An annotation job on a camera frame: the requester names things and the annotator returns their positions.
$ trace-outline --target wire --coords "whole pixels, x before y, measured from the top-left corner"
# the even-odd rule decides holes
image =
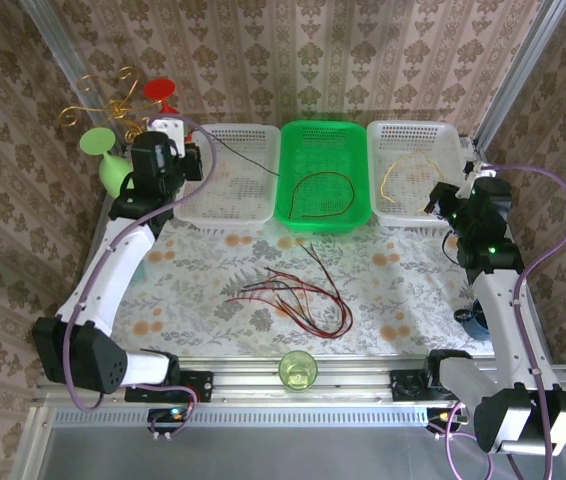
[[[352,328],[352,326],[354,325],[354,316],[352,315],[352,310],[350,309],[350,307],[345,303],[345,301],[341,297],[341,294],[340,294],[338,288],[336,288],[336,285],[335,285],[334,281],[332,280],[332,277],[330,276],[327,269],[323,265],[323,262],[321,262],[321,259],[316,254],[314,247],[312,245],[310,245],[310,249],[307,249],[305,247],[302,247],[302,248],[303,248],[303,250],[305,250],[305,252],[315,262],[317,262],[319,264],[319,266],[323,270],[323,273],[325,274],[328,282],[330,283],[330,285],[332,285],[332,288],[334,289],[334,292],[335,292],[334,294],[328,292],[327,290],[325,290],[321,287],[318,287],[316,285],[312,285],[310,283],[304,282],[303,280],[299,279],[295,275],[291,275],[289,273],[283,273],[283,272],[279,272],[279,271],[276,271],[276,270],[272,270],[271,268],[266,268],[265,270],[270,272],[272,274],[272,276],[270,278],[268,278],[267,280],[263,281],[263,282],[258,282],[258,283],[254,283],[254,284],[251,284],[251,285],[245,285],[243,287],[243,289],[241,290],[241,293],[243,294],[243,293],[249,293],[249,292],[262,292],[262,291],[278,292],[278,291],[286,290],[286,291],[291,292],[292,295],[294,296],[294,298],[296,299],[296,303],[297,303],[296,309],[294,307],[292,307],[289,303],[287,303],[286,301],[281,299],[281,297],[278,294],[276,295],[276,301],[275,302],[272,302],[270,300],[266,300],[266,299],[261,298],[259,296],[230,298],[230,299],[226,300],[226,302],[232,302],[232,301],[236,301],[236,300],[248,300],[248,301],[254,300],[254,301],[258,301],[258,302],[263,302],[263,303],[271,306],[272,308],[276,308],[276,309],[284,312],[287,316],[289,316],[292,320],[294,320],[294,322],[299,327],[301,327],[303,330],[305,330],[306,332],[308,332],[308,333],[310,333],[314,336],[317,336],[317,337],[320,337],[320,338],[331,338],[331,339],[340,338],[343,335],[345,335],[347,332],[349,332],[350,329]],[[286,279],[291,280],[293,282],[296,282],[296,283],[299,284],[299,286],[290,286],[287,283],[283,282],[282,280],[276,280],[279,277],[283,277],[283,278],[286,278]],[[306,305],[306,309],[307,309],[307,315],[305,313],[305,309],[303,308],[303,305],[301,304],[301,301],[299,300],[298,296],[295,293],[295,291],[298,291],[298,290],[303,291],[303,293],[305,294],[305,305]],[[314,321],[314,318],[312,317],[312,311],[310,310],[310,304],[309,304],[309,301],[308,301],[308,292],[309,293],[318,293],[320,295],[324,295],[324,296],[330,298],[336,304],[336,306],[339,308],[339,310],[341,311],[341,325],[336,330],[327,331],[327,330],[320,328],[316,324],[316,322]]]
[[[450,257],[447,252],[445,251],[445,242],[447,242],[448,237],[450,236],[450,234],[452,233],[452,230],[450,230],[449,232],[447,232],[445,234],[445,236],[443,237],[443,243],[441,243],[441,250],[443,250],[443,255],[445,255],[447,257],[447,259],[452,262],[454,265],[459,265],[459,262],[457,262],[456,260],[454,260],[452,257]]]
[[[144,224],[148,220],[150,220],[150,219],[152,219],[152,218],[154,218],[154,217],[156,217],[156,216],[158,216],[158,215],[160,215],[164,212],[172,210],[177,205],[180,205],[181,203],[191,199],[195,195],[198,195],[207,186],[208,182],[210,181],[210,178],[212,177],[212,175],[216,171],[216,163],[217,163],[216,162],[217,161],[216,148],[214,146],[214,142],[213,142],[211,135],[209,135],[207,131],[203,130],[202,127],[198,123],[196,123],[194,120],[192,120],[189,117],[186,117],[184,115],[162,113],[160,115],[156,115],[156,116],[150,118],[150,120],[148,120],[148,122],[151,123],[154,120],[156,120],[157,118],[164,118],[164,117],[176,118],[178,120],[182,120],[183,122],[190,125],[192,128],[200,130],[201,133],[203,133],[203,135],[205,135],[205,138],[210,143],[210,148],[211,148],[211,151],[212,151],[212,165],[211,165],[211,168],[210,168],[210,173],[203,179],[203,181],[199,184],[198,188],[196,190],[194,190],[192,193],[190,193],[189,195],[185,195],[185,196],[181,197],[180,199],[175,200],[172,203],[169,203],[168,205],[164,205],[164,206],[157,208],[156,210],[154,210],[150,213],[143,215],[141,218],[139,218],[138,220],[135,220],[134,222],[130,223],[127,227],[125,227],[123,230],[121,230],[121,233],[119,233],[116,237],[114,237],[114,240],[112,240],[112,242],[108,245],[107,249],[103,252],[103,255],[101,256],[101,258],[99,258],[96,265],[94,266],[94,269],[92,270],[92,272],[88,276],[87,281],[85,282],[85,286],[83,287],[83,291],[79,295],[79,299],[76,302],[76,305],[74,306],[74,309],[72,310],[72,313],[70,314],[70,318],[68,319],[67,325],[65,327],[65,334],[63,335],[62,356],[61,356],[62,357],[62,363],[63,363],[63,374],[65,376],[65,384],[67,386],[67,391],[70,395],[70,398],[72,399],[72,402],[76,406],[76,408],[78,408],[79,410],[81,410],[84,413],[91,413],[91,412],[95,411],[96,409],[98,409],[101,406],[101,403],[103,402],[104,395],[101,393],[96,404],[93,405],[92,407],[88,407],[87,405],[85,405],[85,403],[83,403],[83,400],[81,400],[79,395],[76,393],[76,388],[74,386],[74,379],[72,378],[72,369],[71,369],[71,365],[70,365],[70,337],[72,335],[72,330],[74,329],[74,325],[76,324],[76,320],[78,318],[78,315],[81,312],[81,310],[82,310],[82,308],[83,308],[83,306],[84,306],[84,304],[85,304],[85,302],[88,298],[88,295],[90,294],[90,291],[94,287],[94,284],[96,283],[96,279],[98,278],[99,274],[103,270],[103,267],[104,267],[105,263],[107,262],[108,258],[110,258],[110,255],[112,255],[112,253],[116,250],[116,247],[118,246],[118,244],[121,243],[123,241],[123,239],[125,239],[125,237],[130,232],[132,232],[132,230],[134,230],[139,225]],[[144,388],[146,390],[154,390],[154,391],[180,390],[180,388],[178,388],[178,389],[175,388],[176,386],[157,387],[157,386],[154,386],[154,385],[137,385],[137,387],[141,387],[141,388]]]
[[[482,170],[495,170],[497,172],[505,171],[505,170],[525,170],[528,172],[540,173],[541,175],[545,175],[546,177],[549,177],[552,180],[554,180],[566,192],[565,181],[561,177],[559,177],[556,173],[550,172],[549,170],[546,170],[541,167],[534,167],[531,165],[491,165],[491,166],[483,167]],[[521,273],[519,278],[516,280],[516,284],[514,286],[514,300],[512,301],[512,303],[514,304],[514,316],[516,317],[516,323],[518,325],[519,333],[521,334],[521,339],[523,340],[525,352],[527,353],[528,362],[530,363],[530,368],[532,369],[532,375],[534,376],[534,379],[536,381],[536,388],[538,390],[538,395],[539,395],[541,422],[543,424],[543,440],[545,443],[545,473],[543,474],[543,480],[550,480],[550,478],[552,478],[552,437],[551,437],[550,415],[548,411],[547,397],[545,395],[545,386],[543,385],[543,378],[539,370],[539,364],[536,360],[536,356],[534,355],[534,348],[532,347],[532,342],[530,341],[530,337],[527,334],[527,330],[525,329],[525,323],[523,321],[523,315],[521,313],[520,295],[521,295],[521,289],[523,288],[523,284],[525,283],[530,273],[541,262],[548,259],[552,255],[554,255],[557,251],[559,251],[561,248],[563,248],[565,244],[566,244],[566,233],[563,236],[563,238],[554,247],[550,248],[547,252],[544,252],[541,255],[539,255],[537,258],[535,258],[532,261],[532,263],[530,263],[527,267],[525,267],[523,273]],[[510,464],[514,464],[514,459],[511,458],[511,455],[508,455],[508,460],[510,461]],[[514,469],[514,473],[519,480],[524,480],[520,470]]]
[[[447,422],[449,419],[450,419],[449,412],[441,412],[438,415],[434,415],[433,417],[428,418],[427,423],[433,422],[435,420],[438,420],[439,422]]]
[[[432,158],[430,157],[430,155],[420,149],[417,148],[416,150],[414,150],[412,153],[406,153],[405,155],[401,155],[392,165],[390,165],[390,168],[387,169],[387,172],[385,172],[385,175],[383,176],[383,182],[381,183],[381,188],[380,188],[380,193],[381,193],[381,197],[383,197],[385,200],[388,200],[392,203],[396,203],[396,200],[394,200],[391,196],[386,195],[385,194],[385,184],[387,183],[387,177],[390,176],[390,172],[392,170],[394,170],[394,167],[396,167],[396,165],[401,161],[401,160],[407,160],[410,157],[415,156],[417,153],[420,153],[422,155],[425,156],[426,160],[428,163],[432,164],[434,166],[434,168],[436,169],[436,171],[438,172],[439,176],[441,177],[441,179],[444,179],[445,177],[443,176],[443,173],[441,172],[441,169],[439,168],[439,166],[436,164],[436,162],[432,161]]]
[[[219,137],[217,137],[216,135],[214,135],[212,132],[210,132],[209,130],[205,130],[208,135],[210,135],[214,140],[216,140],[217,142],[219,142],[221,145],[223,145],[225,148],[227,148],[230,152],[238,155],[239,157],[241,157],[243,160],[247,160],[248,162],[256,165],[257,167],[265,170],[267,173],[271,173],[272,175],[276,176],[276,177],[280,177],[281,175],[270,170],[269,168],[265,167],[264,165],[261,165],[259,162],[252,160],[251,158],[247,158],[245,155],[243,155],[240,152],[237,152],[236,150],[234,150],[232,147],[230,147],[227,143],[225,143],[223,140],[221,140]]]
[[[332,174],[332,175],[339,175],[343,178],[345,178],[349,184],[350,184],[350,188],[352,189],[352,198],[350,199],[350,203],[347,204],[347,207],[345,207],[343,210],[341,210],[338,213],[324,213],[321,215],[308,215],[308,214],[303,214],[302,217],[312,217],[312,218],[321,218],[321,217],[336,217],[337,215],[343,215],[345,212],[347,212],[350,207],[352,206],[352,204],[354,203],[354,198],[356,197],[356,192],[354,190],[354,183],[352,182],[352,180],[350,179],[350,177],[348,177],[347,175],[341,173],[341,172],[316,172],[316,173],[311,173],[309,175],[306,175],[305,177],[303,177],[301,180],[299,180],[299,182],[296,184],[296,186],[294,187],[294,191],[292,192],[292,205],[290,205],[290,214],[288,215],[288,218],[292,218],[292,212],[294,212],[294,201],[296,200],[296,191],[298,190],[299,186],[306,181],[308,178],[312,178],[315,177],[317,175],[328,175],[328,174]]]
[[[450,440],[452,439],[452,437],[458,436],[458,437],[469,438],[476,442],[476,437],[471,433],[451,431],[452,423],[454,423],[453,422],[454,415],[462,406],[463,404],[461,402],[458,402],[456,405],[454,405],[454,408],[452,408],[452,411],[450,412],[450,416],[448,417],[448,421],[445,424],[445,429],[439,427],[435,423],[428,422],[429,427],[433,428],[434,430],[445,436],[445,452],[447,455],[448,462],[450,463],[452,473],[454,474],[457,480],[463,480],[463,479],[459,475],[459,472],[456,469],[456,466],[454,465],[454,461],[452,460],[452,453],[450,451]],[[492,478],[492,475],[494,474],[494,460],[492,459],[491,455],[487,453],[485,455],[487,456],[487,474],[485,475],[485,480],[490,480]]]
[[[183,420],[183,423],[181,423],[181,425],[179,427],[175,428],[172,432],[170,432],[170,435],[172,437],[175,437],[176,435],[181,433],[183,431],[183,429],[185,428],[185,426],[188,423],[190,423],[190,420],[194,416],[194,410],[196,410],[196,407],[199,404],[198,396],[196,395],[194,390],[192,390],[190,387],[185,387],[185,386],[181,386],[181,385],[167,385],[167,386],[132,385],[131,388],[137,388],[137,387],[143,388],[143,390],[151,390],[151,391],[154,391],[154,392],[179,391],[179,392],[185,392],[185,393],[190,395],[190,402],[188,404],[188,408],[187,408],[188,411],[187,411],[187,415],[185,417],[185,420]],[[156,422],[158,421],[158,419],[160,417],[162,417],[164,415],[165,415],[165,413],[160,412],[158,415],[154,416],[152,418],[152,420],[150,421],[150,432],[153,435],[156,432],[156,430],[155,430]]]

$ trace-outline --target yellow wire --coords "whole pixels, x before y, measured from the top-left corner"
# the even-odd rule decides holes
[[[386,195],[384,190],[385,190],[385,184],[387,183],[387,177],[390,176],[390,172],[394,169],[394,167],[396,166],[397,163],[399,163],[401,160],[406,160],[410,157],[415,156],[416,154],[422,154],[425,156],[425,158],[427,159],[427,162],[432,164],[434,166],[434,168],[436,169],[436,171],[438,172],[438,174],[441,177],[441,180],[444,179],[443,173],[441,172],[441,170],[439,169],[439,166],[436,164],[436,162],[432,161],[432,158],[430,158],[430,156],[428,155],[428,153],[424,150],[421,150],[420,148],[417,148],[416,150],[414,150],[412,153],[406,153],[405,155],[401,155],[398,160],[396,160],[396,162],[394,162],[392,165],[390,165],[390,168],[387,169],[387,172],[385,172],[385,176],[383,177],[383,183],[381,183],[381,197],[383,197],[385,200],[388,200],[392,203],[396,203],[396,200],[394,200],[392,197],[390,197],[389,195]]]

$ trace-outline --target white plastic basket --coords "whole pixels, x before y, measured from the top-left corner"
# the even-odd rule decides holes
[[[216,123],[203,125],[237,152],[277,172],[281,150],[281,132],[270,125]],[[194,141],[201,149],[203,174],[211,168],[212,153],[200,132]],[[176,218],[198,228],[258,230],[274,214],[277,177],[228,150],[214,140],[217,152],[216,173],[205,190],[174,212]],[[200,182],[186,182],[188,195]]]
[[[437,182],[461,186],[464,181],[463,154],[456,128],[437,122],[375,121],[367,127],[367,152],[372,211],[381,225],[446,225],[421,209],[427,205]],[[381,196],[388,170],[383,192],[396,203]]]

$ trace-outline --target green plastic basket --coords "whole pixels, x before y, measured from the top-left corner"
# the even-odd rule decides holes
[[[367,163],[363,127],[350,122],[288,123],[281,129],[275,217],[299,232],[347,233],[363,225],[372,215]],[[313,175],[319,172],[330,173]]]

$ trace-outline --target red wire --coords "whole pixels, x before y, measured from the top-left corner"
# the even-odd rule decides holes
[[[301,310],[300,312],[295,310],[294,307],[292,307],[289,303],[282,300],[281,297],[278,294],[276,296],[276,303],[273,303],[269,300],[265,300],[265,299],[260,298],[260,297],[254,297],[254,296],[230,298],[226,301],[231,302],[231,301],[236,301],[236,300],[247,300],[247,301],[255,300],[255,301],[258,301],[258,302],[263,302],[263,303],[265,303],[265,304],[267,304],[267,305],[269,305],[273,308],[276,308],[278,310],[283,311],[286,315],[288,315],[294,321],[294,323],[296,323],[299,327],[301,327],[303,330],[305,330],[306,332],[308,332],[312,335],[315,335],[315,336],[320,337],[320,338],[332,338],[332,339],[340,338],[343,335],[345,335],[347,332],[349,332],[350,329],[352,328],[352,326],[354,325],[354,317],[352,315],[352,309],[345,303],[345,301],[341,297],[341,294],[340,294],[338,288],[336,288],[336,285],[335,285],[334,281],[332,280],[332,277],[330,276],[327,269],[325,268],[325,266],[321,262],[320,258],[316,254],[314,247],[310,246],[311,251],[308,250],[305,247],[303,247],[303,249],[307,252],[307,254],[314,261],[316,261],[319,264],[319,266],[321,267],[321,270],[323,270],[323,273],[327,277],[328,282],[330,283],[330,285],[332,285],[332,288],[334,288],[334,292],[335,292],[334,294],[328,292],[327,290],[325,290],[321,287],[318,287],[318,286],[313,285],[311,283],[304,282],[303,280],[298,278],[296,275],[292,275],[292,274],[284,273],[284,272],[279,272],[279,271],[273,270],[269,267],[266,267],[265,270],[270,272],[272,274],[272,276],[270,276],[267,280],[265,280],[263,282],[254,283],[254,284],[251,284],[251,285],[246,285],[241,290],[241,293],[261,292],[261,291],[277,292],[277,291],[281,291],[281,290],[289,290],[289,291],[294,292],[294,291],[301,290],[303,292],[303,294],[305,295],[305,305],[306,305],[306,308],[307,308],[309,318],[305,315],[305,311],[303,309],[303,306],[301,305],[301,301],[298,299],[298,297],[296,295],[295,295],[295,298],[296,298],[296,300],[299,304],[299,307],[300,307],[300,310]],[[299,284],[299,286],[289,286],[285,282],[281,282],[280,280],[276,280],[279,277],[282,277],[282,278],[291,280],[293,282],[296,282],[296,283]],[[276,287],[276,286],[272,286],[272,285],[268,286],[268,283],[269,284],[271,284],[271,283],[282,283],[283,285],[285,285],[285,287],[280,287],[280,286]],[[339,326],[339,328],[337,328],[335,331],[329,332],[329,331],[321,329],[316,324],[314,317],[312,317],[312,311],[310,309],[309,301],[308,301],[308,298],[307,298],[308,292],[323,295],[323,296],[331,299],[337,305],[337,307],[339,308],[339,310],[341,312],[341,325]]]

